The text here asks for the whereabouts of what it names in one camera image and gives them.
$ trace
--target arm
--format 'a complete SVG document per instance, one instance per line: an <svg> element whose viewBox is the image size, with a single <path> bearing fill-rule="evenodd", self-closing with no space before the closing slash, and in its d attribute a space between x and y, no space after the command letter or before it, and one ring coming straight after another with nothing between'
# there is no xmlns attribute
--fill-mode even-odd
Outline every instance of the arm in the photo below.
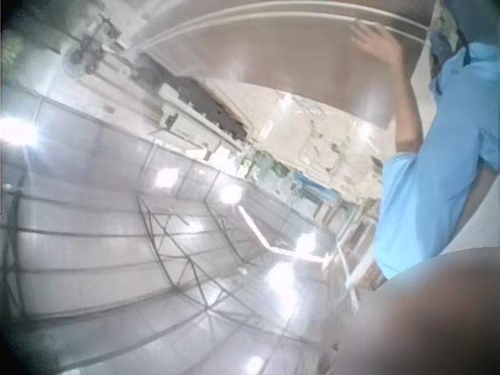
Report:
<svg viewBox="0 0 500 375"><path fill-rule="evenodd" d="M423 142L422 123L401 45L382 26L357 23L352 29L352 40L360 49L390 66L396 101L396 151L418 152Z"/></svg>

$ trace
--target light blue shirt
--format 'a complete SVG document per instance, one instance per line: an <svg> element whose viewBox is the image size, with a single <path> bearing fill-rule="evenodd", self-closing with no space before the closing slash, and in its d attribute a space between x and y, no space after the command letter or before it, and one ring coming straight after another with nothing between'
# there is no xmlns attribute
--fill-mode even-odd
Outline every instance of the light blue shirt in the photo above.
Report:
<svg viewBox="0 0 500 375"><path fill-rule="evenodd" d="M498 171L500 48L470 45L448 60L434 92L437 113L418 153L399 153L382 172L373 248L386 278L439 255L452 239L480 159Z"/></svg>

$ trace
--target hand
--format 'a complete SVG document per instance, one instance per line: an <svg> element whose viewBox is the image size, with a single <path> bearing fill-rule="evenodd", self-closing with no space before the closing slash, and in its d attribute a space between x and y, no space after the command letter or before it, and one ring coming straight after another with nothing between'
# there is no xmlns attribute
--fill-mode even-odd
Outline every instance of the hand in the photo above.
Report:
<svg viewBox="0 0 500 375"><path fill-rule="evenodd" d="M391 67L399 68L403 65L401 45L385 27L381 25L374 27L356 22L356 25L351 28L355 34L352 41L360 49Z"/></svg>

